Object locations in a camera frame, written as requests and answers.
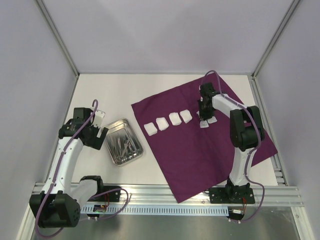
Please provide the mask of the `packaged blade pouch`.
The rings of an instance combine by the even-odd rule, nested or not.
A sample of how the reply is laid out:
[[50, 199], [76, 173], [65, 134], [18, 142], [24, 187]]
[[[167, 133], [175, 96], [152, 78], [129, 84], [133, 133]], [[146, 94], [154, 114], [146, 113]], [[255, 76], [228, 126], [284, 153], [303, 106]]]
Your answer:
[[215, 116], [213, 116], [213, 117], [211, 117], [211, 118], [209, 118], [208, 120], [207, 120], [207, 122], [209, 123], [209, 124], [213, 124], [213, 123], [216, 123], [218, 120], [217, 120], [217, 118], [215, 117]]
[[205, 128], [208, 128], [209, 127], [209, 123], [207, 120], [203, 120], [202, 118], [200, 118], [200, 112], [197, 111], [196, 112], [198, 117], [199, 117], [199, 126], [201, 129], [205, 129]]

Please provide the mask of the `white gauze pad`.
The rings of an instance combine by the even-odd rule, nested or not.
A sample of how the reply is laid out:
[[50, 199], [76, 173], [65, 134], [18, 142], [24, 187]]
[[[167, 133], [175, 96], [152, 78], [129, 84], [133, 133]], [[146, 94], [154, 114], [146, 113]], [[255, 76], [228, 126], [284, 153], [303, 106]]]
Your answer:
[[180, 116], [177, 112], [172, 112], [169, 114], [169, 119], [173, 126], [178, 126], [182, 123]]
[[168, 124], [168, 122], [167, 122], [165, 117], [156, 118], [156, 124], [157, 124], [158, 129], [160, 131], [164, 131], [169, 127], [169, 124]]
[[184, 123], [186, 123], [186, 124], [189, 123], [193, 119], [193, 117], [188, 109], [181, 111], [179, 114], [182, 117]]
[[147, 132], [148, 136], [153, 136], [158, 132], [158, 129], [155, 127], [153, 122], [145, 124], [144, 129]]

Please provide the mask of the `stainless steel tray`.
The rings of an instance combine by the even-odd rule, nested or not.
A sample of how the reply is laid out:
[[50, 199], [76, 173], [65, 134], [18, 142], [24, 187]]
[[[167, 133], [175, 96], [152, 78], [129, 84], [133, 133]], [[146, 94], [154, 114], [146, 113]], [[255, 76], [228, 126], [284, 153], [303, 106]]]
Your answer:
[[104, 139], [112, 162], [122, 167], [143, 156], [144, 149], [130, 122], [121, 118], [101, 128], [107, 129]]

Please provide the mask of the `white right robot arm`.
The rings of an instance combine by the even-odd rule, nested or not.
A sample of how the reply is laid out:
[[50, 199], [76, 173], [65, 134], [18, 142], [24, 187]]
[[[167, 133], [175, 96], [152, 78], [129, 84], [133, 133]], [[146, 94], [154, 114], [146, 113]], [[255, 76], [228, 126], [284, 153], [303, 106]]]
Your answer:
[[234, 146], [234, 158], [228, 180], [232, 183], [225, 196], [232, 203], [238, 202], [244, 192], [240, 186], [250, 183], [249, 172], [257, 149], [265, 138], [264, 128], [257, 106], [246, 106], [225, 93], [216, 91], [208, 82], [199, 86], [198, 115], [202, 128], [217, 121], [215, 111], [229, 118], [230, 140]]

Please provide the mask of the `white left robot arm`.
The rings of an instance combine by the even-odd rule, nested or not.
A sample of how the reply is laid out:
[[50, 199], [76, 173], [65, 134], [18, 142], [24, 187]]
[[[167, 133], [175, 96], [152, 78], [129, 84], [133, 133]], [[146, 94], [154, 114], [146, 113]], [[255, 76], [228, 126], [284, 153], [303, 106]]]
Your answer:
[[108, 132], [101, 129], [105, 115], [96, 107], [76, 107], [73, 117], [59, 129], [57, 153], [47, 181], [40, 193], [29, 199], [38, 228], [75, 227], [89, 198], [98, 201], [104, 197], [100, 176], [84, 176], [75, 189], [71, 183], [83, 148], [101, 149]]

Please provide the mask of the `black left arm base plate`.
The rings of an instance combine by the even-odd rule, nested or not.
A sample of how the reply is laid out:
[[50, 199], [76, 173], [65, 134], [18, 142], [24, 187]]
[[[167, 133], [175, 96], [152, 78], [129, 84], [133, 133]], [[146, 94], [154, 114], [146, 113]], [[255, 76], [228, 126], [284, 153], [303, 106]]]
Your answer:
[[124, 190], [118, 185], [105, 185], [88, 200], [89, 202], [119, 203], [120, 197], [127, 197]]

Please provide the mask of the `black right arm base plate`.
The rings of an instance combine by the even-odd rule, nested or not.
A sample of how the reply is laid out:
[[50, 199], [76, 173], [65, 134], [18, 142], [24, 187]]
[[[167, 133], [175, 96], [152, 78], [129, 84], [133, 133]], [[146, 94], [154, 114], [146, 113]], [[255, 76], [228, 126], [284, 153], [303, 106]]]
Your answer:
[[250, 184], [238, 186], [227, 183], [224, 187], [206, 190], [211, 204], [255, 204], [255, 196]]

